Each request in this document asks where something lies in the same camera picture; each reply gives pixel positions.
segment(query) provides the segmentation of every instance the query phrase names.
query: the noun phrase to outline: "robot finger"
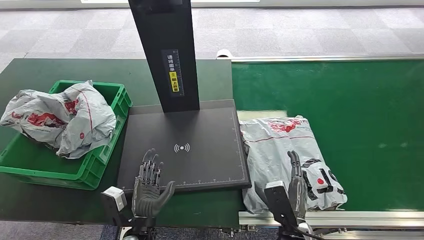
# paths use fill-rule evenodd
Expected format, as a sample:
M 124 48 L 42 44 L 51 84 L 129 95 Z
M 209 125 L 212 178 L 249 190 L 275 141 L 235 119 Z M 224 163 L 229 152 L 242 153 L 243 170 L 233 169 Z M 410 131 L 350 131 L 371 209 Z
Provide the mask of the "robot finger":
M 154 181 L 154 175 L 155 175 L 155 166 L 156 163 L 152 162 L 150 165 L 150 174 L 147 176 L 147 184 L 153 184 Z
M 140 165 L 140 170 L 138 172 L 137 178 L 139 178 L 141 180 L 142 184 L 145 183 L 144 179 L 146 177 L 146 164 L 147 164 L 146 162 L 142 162 L 141 165 Z
M 162 167 L 164 166 L 163 162 L 160 162 L 159 165 L 157 166 L 156 171 L 154 172 L 154 182 L 153 185 L 156 186 L 157 188 L 160 187 L 160 180 L 161 180 L 161 171 L 162 171 Z
M 148 161 L 145 166 L 146 174 L 143 176 L 143 179 L 146 184 L 149 184 L 150 182 L 150 175 L 152 174 L 151 168 L 150 168 L 151 165 L 152 165 L 152 162 Z

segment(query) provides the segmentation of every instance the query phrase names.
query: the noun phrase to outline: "crumpled plastic bag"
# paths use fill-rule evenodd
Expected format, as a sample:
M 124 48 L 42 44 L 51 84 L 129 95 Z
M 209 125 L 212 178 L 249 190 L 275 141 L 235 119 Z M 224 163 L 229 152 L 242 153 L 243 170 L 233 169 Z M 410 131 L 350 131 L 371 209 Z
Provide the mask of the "crumpled plastic bag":
M 309 122 L 302 116 L 270 117 L 240 121 L 247 151 L 251 182 L 265 186 L 283 181 L 287 190 L 292 177 L 288 151 L 299 155 L 307 185 L 307 209 L 329 210 L 346 203 L 348 197 L 337 178 L 326 165 Z M 255 186 L 243 189 L 247 210 L 258 214 L 268 210 L 255 192 Z
M 112 108 L 91 80 L 55 94 L 21 90 L 0 118 L 0 126 L 45 143 L 56 155 L 67 159 L 78 159 L 107 145 L 116 122 Z

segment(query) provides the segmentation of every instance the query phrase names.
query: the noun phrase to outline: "robotic hand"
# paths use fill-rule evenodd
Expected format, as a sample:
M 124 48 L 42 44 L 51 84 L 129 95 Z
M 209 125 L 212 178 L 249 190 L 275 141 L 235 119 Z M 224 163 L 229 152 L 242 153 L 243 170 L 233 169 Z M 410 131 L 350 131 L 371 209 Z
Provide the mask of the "robotic hand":
M 303 178 L 299 155 L 295 151 L 288 151 L 287 155 L 291 162 L 288 190 L 280 180 L 269 182 L 265 187 L 255 182 L 255 191 L 273 214 L 274 220 L 281 224 L 278 229 L 278 240 L 324 240 L 314 235 L 313 229 L 305 221 L 308 189 Z
M 142 160 L 138 176 L 135 177 L 132 195 L 134 217 L 154 218 L 169 201 L 175 191 L 175 182 L 170 181 L 160 194 L 160 179 L 163 162 L 158 164 L 159 155 L 154 148 L 149 149 Z
M 119 227 L 132 226 L 124 234 L 124 240 L 154 240 L 156 216 L 174 195 L 174 181 L 170 181 L 160 194 L 161 171 L 164 163 L 158 163 L 158 158 L 154 148 L 145 153 L 138 176 L 135 177 L 134 190 L 124 191 L 111 186 L 102 192 L 102 201 L 111 222 Z M 131 195 L 130 209 L 127 206 L 127 198 Z

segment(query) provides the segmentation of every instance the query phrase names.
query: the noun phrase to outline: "black vertical stand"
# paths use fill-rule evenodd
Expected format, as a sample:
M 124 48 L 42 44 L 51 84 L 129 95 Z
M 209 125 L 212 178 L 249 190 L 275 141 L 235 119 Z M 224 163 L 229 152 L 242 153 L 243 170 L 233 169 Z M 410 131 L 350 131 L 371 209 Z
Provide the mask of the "black vertical stand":
M 190 0 L 129 0 L 164 113 L 199 110 Z

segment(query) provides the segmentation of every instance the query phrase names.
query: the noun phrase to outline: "red printed logo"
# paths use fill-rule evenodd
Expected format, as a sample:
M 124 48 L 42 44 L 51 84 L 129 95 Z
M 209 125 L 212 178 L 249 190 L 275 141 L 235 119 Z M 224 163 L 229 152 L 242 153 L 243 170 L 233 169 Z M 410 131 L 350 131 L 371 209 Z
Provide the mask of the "red printed logo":
M 301 124 L 301 121 L 296 119 L 290 119 L 285 122 L 268 122 L 268 125 L 277 133 L 286 132 L 289 133 L 291 130 L 296 128 L 296 125 Z
M 21 119 L 21 118 L 22 118 L 22 115 L 19 115 L 19 114 L 15 113 L 15 112 L 13 111 L 13 112 L 12 112 L 12 118 L 14 118 L 14 119 Z
M 71 114 L 77 114 L 77 111 L 75 110 L 75 105 L 77 104 L 78 104 L 78 99 L 75 101 L 68 101 L 68 102 L 65 102 L 65 108 Z
M 28 123 L 37 127 L 46 126 L 49 128 L 60 128 L 61 126 L 65 124 L 57 116 L 51 113 L 43 113 L 42 115 L 38 115 L 35 112 L 33 112 L 28 117 L 27 121 Z

